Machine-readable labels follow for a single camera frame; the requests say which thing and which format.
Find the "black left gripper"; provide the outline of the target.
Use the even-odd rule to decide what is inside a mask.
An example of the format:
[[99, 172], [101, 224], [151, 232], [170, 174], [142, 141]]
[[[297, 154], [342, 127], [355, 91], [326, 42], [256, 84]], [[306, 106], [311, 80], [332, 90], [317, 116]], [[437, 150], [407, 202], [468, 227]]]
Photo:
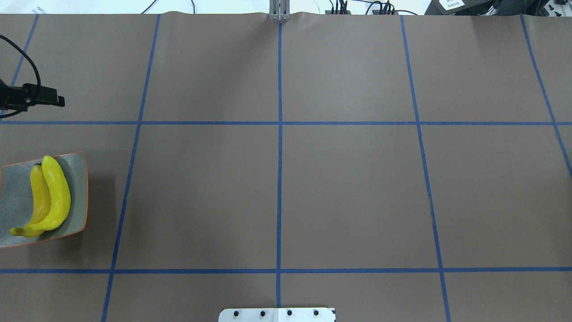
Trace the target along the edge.
[[31, 83], [8, 86], [0, 80], [0, 110], [27, 110], [34, 105], [65, 107], [65, 98], [56, 89]]

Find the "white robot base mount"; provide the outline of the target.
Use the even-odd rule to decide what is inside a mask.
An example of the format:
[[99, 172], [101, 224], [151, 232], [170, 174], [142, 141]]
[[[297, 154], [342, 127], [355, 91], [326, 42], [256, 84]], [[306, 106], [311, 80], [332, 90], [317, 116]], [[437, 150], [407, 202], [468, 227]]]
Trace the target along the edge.
[[334, 308], [229, 308], [221, 310], [219, 322], [335, 322]]

